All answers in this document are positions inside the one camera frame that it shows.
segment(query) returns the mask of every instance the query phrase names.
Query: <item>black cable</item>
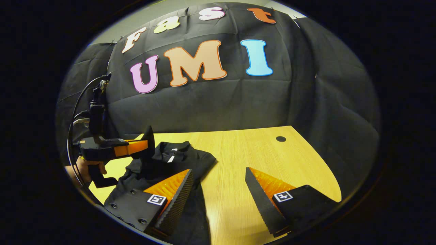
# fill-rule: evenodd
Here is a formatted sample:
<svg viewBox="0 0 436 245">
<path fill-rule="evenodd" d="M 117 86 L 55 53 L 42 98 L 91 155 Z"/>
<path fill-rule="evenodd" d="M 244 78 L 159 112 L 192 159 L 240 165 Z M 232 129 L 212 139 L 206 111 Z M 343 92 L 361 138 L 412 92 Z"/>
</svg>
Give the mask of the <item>black cable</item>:
<svg viewBox="0 0 436 245">
<path fill-rule="evenodd" d="M 74 161 L 74 165 L 76 166 L 76 168 L 77 168 L 77 173 L 78 173 L 78 176 L 80 177 L 80 179 L 79 179 L 79 177 L 77 176 L 77 173 L 76 173 L 76 169 L 74 169 L 74 166 L 73 166 L 73 163 L 72 163 L 72 159 L 71 159 L 71 154 L 70 154 L 70 146 L 72 145 L 72 139 L 71 139 L 71 137 L 72 137 L 72 128 L 73 128 L 73 122 L 74 122 L 74 119 L 75 119 L 75 113 L 76 113 L 76 109 L 77 109 L 77 105 L 79 104 L 79 101 L 80 101 L 80 99 L 82 98 L 82 96 L 84 95 L 84 93 L 85 93 L 85 91 L 88 89 L 88 87 L 95 81 L 95 80 L 98 80 L 98 79 L 100 79 L 100 78 L 106 78 L 108 75 L 103 75 L 103 76 L 100 76 L 100 77 L 97 77 L 97 78 L 95 78 L 94 80 L 92 80 L 92 81 L 90 81 L 86 86 L 85 86 L 85 88 L 83 89 L 83 91 L 80 93 L 80 95 L 79 95 L 79 98 L 77 99 L 77 102 L 76 102 L 76 105 L 74 106 L 74 109 L 73 109 L 73 117 L 72 117 L 72 120 L 71 120 L 71 123 L 70 123 L 70 127 L 69 127 L 69 129 L 68 129 L 68 138 L 67 138 L 67 155 L 68 155 L 68 160 L 69 160 L 69 162 L 70 162 L 70 165 L 71 165 L 71 167 L 73 168 L 73 171 L 74 171 L 74 175 L 76 176 L 76 178 L 77 178 L 77 180 L 79 181 L 79 183 L 80 183 L 80 185 L 83 187 L 83 185 L 85 184 L 85 181 L 83 180 L 83 177 L 82 177 L 82 175 L 80 174 L 80 171 L 78 170 L 78 167 L 77 167 L 77 163 L 76 163 L 76 161 Z"/>
</svg>

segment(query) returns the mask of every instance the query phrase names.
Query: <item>black cloth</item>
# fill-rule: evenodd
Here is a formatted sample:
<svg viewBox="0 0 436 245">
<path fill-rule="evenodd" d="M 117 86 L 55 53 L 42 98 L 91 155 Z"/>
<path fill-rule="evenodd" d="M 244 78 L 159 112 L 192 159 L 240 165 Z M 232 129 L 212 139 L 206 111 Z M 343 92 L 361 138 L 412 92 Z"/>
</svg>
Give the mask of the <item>black cloth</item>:
<svg viewBox="0 0 436 245">
<path fill-rule="evenodd" d="M 168 160 L 172 154 L 174 154 L 174 159 L 169 163 Z M 194 149 L 188 141 L 183 143 L 161 142 L 156 147 L 151 160 L 133 160 L 126 167 L 126 173 L 118 179 L 118 184 L 104 204 L 111 203 L 132 188 L 145 190 L 179 172 L 192 169 L 194 184 L 180 221 L 174 233 L 164 241 L 175 245 L 210 244 L 209 224 L 200 181 L 215 161 L 216 158 L 212 154 Z"/>
<path fill-rule="evenodd" d="M 381 122 L 371 78 L 359 58 L 329 30 L 309 18 L 295 20 L 312 49 L 316 77 L 304 105 L 307 118 L 290 123 L 329 166 L 342 199 L 374 163 Z"/>
<path fill-rule="evenodd" d="M 225 16 L 202 21 L 199 11 L 221 7 Z M 248 8 L 260 8 L 271 13 L 276 24 L 262 22 Z M 178 16 L 180 25 L 156 34 L 159 21 Z M 156 133 L 209 132 L 254 129 L 309 123 L 310 113 L 305 107 L 313 97 L 315 66 L 309 43 L 288 14 L 271 8 L 247 3 L 208 3 L 168 13 L 161 18 L 138 26 L 147 27 L 133 48 L 122 53 L 126 38 L 118 41 L 110 58 L 108 72 L 113 83 L 107 88 L 108 110 L 121 135 L 142 132 L 151 125 Z M 251 76 L 244 39 L 266 42 L 264 52 L 273 73 Z M 184 75 L 188 82 L 171 87 L 172 72 L 165 51 L 182 47 L 191 56 L 200 43 L 219 40 L 219 57 L 227 75 L 221 79 L 196 81 Z M 135 89 L 130 68 L 153 56 L 156 61 L 158 83 L 147 94 Z M 144 64 L 141 70 L 144 83 L 150 74 Z"/>
</svg>

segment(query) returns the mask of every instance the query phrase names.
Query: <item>cable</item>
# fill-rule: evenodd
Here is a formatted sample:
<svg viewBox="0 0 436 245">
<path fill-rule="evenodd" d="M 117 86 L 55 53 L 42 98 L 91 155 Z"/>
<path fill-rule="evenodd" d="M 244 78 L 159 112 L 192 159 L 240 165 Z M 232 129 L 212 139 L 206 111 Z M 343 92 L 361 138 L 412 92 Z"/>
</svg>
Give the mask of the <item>cable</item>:
<svg viewBox="0 0 436 245">
<path fill-rule="evenodd" d="M 89 117 L 89 111 L 81 111 L 79 114 L 74 116 L 74 120 L 76 120 L 78 117 Z"/>
<path fill-rule="evenodd" d="M 77 178 L 77 180 L 79 181 L 79 183 L 80 183 L 80 185 L 83 187 L 84 186 L 84 184 L 85 184 L 85 181 L 83 180 L 83 177 L 82 177 L 82 175 L 80 174 L 80 171 L 79 171 L 79 169 L 78 169 L 78 167 L 77 167 L 77 163 L 74 161 L 74 165 L 76 166 L 76 168 L 77 168 L 77 173 L 78 173 L 78 175 L 77 175 L 77 173 L 76 173 L 76 169 L 74 168 L 74 166 L 73 166 L 73 163 L 72 163 L 72 159 L 71 159 L 71 154 L 70 154 L 70 146 L 72 145 L 72 139 L 71 139 L 71 137 L 72 137 L 72 128 L 73 128 L 73 122 L 74 122 L 74 119 L 76 118 L 76 116 L 77 115 L 75 115 L 75 113 L 76 113 L 76 109 L 77 109 L 77 105 L 79 104 L 79 101 L 80 101 L 80 99 L 82 98 L 82 96 L 84 95 L 84 93 L 85 93 L 85 91 L 88 89 L 88 87 L 94 82 L 94 81 L 96 81 L 96 80 L 98 80 L 98 79 L 100 79 L 100 78 L 106 78 L 106 77 L 109 77 L 110 78 L 110 73 L 108 74 L 108 75 L 103 75 L 103 76 L 100 76 L 100 77 L 97 77 L 97 78 L 95 78 L 94 80 L 92 80 L 92 81 L 90 81 L 86 86 L 85 86 L 85 88 L 83 89 L 83 91 L 80 93 L 80 95 L 79 95 L 79 98 L 77 99 L 77 102 L 76 102 L 76 105 L 74 106 L 74 109 L 73 109 L 73 117 L 72 117 L 72 120 L 71 120 L 71 123 L 70 123 L 70 127 L 69 127 L 69 129 L 68 129 L 68 138 L 67 138 L 67 155 L 68 155 L 68 161 L 70 162 L 70 165 L 71 165 L 71 167 L 73 168 L 73 171 L 74 171 L 74 175 L 76 176 L 76 178 Z"/>
<path fill-rule="evenodd" d="M 76 125 L 76 123 L 89 123 L 89 118 L 77 119 L 73 122 L 73 126 Z"/>
</svg>

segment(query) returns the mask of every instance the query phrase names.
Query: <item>person's hand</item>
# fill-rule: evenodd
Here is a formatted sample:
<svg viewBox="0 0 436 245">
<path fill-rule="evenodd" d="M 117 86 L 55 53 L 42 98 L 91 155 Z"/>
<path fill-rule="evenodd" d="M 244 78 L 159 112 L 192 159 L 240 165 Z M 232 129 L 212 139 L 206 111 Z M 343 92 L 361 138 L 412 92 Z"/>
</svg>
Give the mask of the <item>person's hand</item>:
<svg viewBox="0 0 436 245">
<path fill-rule="evenodd" d="M 97 165 L 99 166 L 100 173 L 107 174 L 105 165 L 103 162 L 95 162 L 95 161 L 87 161 L 82 157 L 79 157 L 76 161 L 77 167 L 79 168 L 80 174 L 83 177 L 83 180 L 88 183 L 91 182 L 91 176 L 89 175 L 88 165 Z"/>
<path fill-rule="evenodd" d="M 88 165 L 99 165 L 100 173 L 107 174 L 105 165 L 103 165 L 103 162 L 95 162 L 95 161 L 86 161 L 82 157 L 79 157 L 76 161 L 77 168 L 80 171 L 80 175 L 83 177 L 83 180 L 85 183 L 91 182 L 91 176 L 89 175 Z M 70 178 L 73 180 L 74 184 L 79 187 L 80 183 L 77 180 L 74 170 L 71 166 L 66 166 L 65 170 L 67 171 Z"/>
</svg>

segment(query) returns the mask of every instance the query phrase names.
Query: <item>black shirt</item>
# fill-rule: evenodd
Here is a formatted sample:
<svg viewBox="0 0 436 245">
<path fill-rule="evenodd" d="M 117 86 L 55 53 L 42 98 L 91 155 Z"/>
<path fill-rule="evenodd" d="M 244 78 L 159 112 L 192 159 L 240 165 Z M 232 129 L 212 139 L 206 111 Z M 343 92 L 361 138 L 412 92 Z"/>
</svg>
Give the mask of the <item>black shirt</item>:
<svg viewBox="0 0 436 245">
<path fill-rule="evenodd" d="M 216 158 L 205 151 L 194 149 L 188 141 L 161 142 L 151 160 L 133 160 L 126 173 L 105 201 L 105 205 L 132 188 L 145 190 L 158 182 L 186 169 L 192 169 L 194 184 L 174 233 L 165 241 L 175 244 L 210 244 L 209 224 L 206 218 L 201 178 L 207 174 Z"/>
</svg>

